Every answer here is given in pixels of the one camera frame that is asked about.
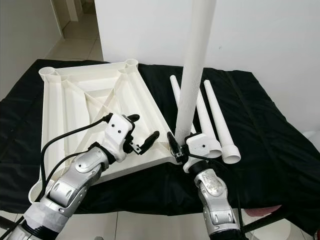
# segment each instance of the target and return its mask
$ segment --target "white wall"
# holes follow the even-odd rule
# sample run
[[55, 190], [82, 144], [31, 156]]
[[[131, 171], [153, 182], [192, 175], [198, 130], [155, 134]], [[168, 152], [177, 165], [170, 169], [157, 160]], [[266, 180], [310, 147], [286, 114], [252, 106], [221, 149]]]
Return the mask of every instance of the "white wall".
[[0, 0], [0, 100], [60, 39], [50, 0]]
[[[192, 0], [95, 0], [105, 61], [184, 63]], [[320, 1], [218, 0], [206, 66], [250, 71], [300, 131], [320, 130]]]

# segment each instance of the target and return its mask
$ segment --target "white plastic table top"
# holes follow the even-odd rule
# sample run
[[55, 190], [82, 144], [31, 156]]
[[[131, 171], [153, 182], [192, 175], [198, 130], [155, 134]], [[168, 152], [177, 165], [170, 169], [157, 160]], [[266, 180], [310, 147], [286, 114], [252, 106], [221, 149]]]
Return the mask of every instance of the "white plastic table top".
[[[44, 67], [39, 74], [44, 81], [42, 147], [51, 139], [91, 124], [108, 113], [140, 115], [132, 133], [136, 144], [141, 145], [154, 131], [160, 132], [150, 150], [143, 155], [130, 153], [123, 162], [113, 163], [96, 184], [165, 162], [177, 164], [167, 140], [170, 129], [138, 71], [137, 60]], [[106, 126], [107, 123], [100, 123], [53, 143], [44, 158], [46, 175], [65, 156], [85, 151], [93, 142], [101, 143]], [[61, 176], [71, 160], [62, 164], [51, 179], [55, 181]], [[30, 201], [39, 194], [40, 185], [41, 176], [29, 192]]]

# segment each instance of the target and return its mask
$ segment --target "black cloth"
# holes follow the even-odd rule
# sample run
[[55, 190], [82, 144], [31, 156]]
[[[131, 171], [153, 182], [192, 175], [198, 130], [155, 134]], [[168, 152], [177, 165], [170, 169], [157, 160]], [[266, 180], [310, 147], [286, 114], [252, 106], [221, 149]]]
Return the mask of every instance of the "black cloth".
[[[23, 213], [30, 205], [28, 192], [39, 178], [43, 108], [39, 69], [100, 63], [39, 59], [0, 102], [1, 210]], [[177, 106], [169, 77], [176, 75], [180, 83], [182, 67], [139, 64], [138, 70], [174, 131]], [[238, 188], [242, 208], [284, 205], [293, 211], [287, 219], [313, 234], [320, 226], [319, 152], [286, 121], [252, 73], [205, 68], [205, 79], [211, 81], [242, 157], [227, 166], [229, 171], [211, 164], [228, 186], [231, 206], [237, 206]], [[193, 122], [200, 132], [197, 113]], [[113, 211], [181, 215], [201, 212], [202, 204], [182, 166], [164, 163], [92, 186], [77, 213]]]

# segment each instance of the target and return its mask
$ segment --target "tiled floor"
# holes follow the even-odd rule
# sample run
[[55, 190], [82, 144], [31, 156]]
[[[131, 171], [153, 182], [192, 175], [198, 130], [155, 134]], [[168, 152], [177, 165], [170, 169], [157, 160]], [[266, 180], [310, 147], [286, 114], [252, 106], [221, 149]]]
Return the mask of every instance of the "tiled floor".
[[[64, 41], [60, 42], [47, 59], [62, 61], [97, 60], [103, 61], [98, 23], [96, 16], [85, 14], [81, 21], [70, 22], [63, 30]], [[20, 214], [0, 211], [0, 215], [16, 220]], [[313, 238], [290, 224], [288, 240], [312, 240]], [[278, 236], [282, 228], [276, 222], [248, 233], [250, 240], [257, 240], [254, 234], [261, 236], [272, 232]], [[74, 215], [67, 223], [58, 240], [77, 239], [94, 240], [208, 240], [203, 215], [188, 214], [181, 216], [162, 216], [136, 214], [131, 212], [113, 212], [106, 214]]]

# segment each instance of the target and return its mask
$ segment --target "pink object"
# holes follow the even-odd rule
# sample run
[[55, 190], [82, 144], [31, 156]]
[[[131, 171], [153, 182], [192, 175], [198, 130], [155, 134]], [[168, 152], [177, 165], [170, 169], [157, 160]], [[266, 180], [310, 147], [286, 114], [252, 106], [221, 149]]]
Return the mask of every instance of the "pink object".
[[263, 207], [263, 208], [250, 208], [250, 209], [245, 209], [244, 211], [250, 217], [261, 217], [261, 216], [273, 213], [274, 211], [278, 210], [281, 206], [282, 205]]

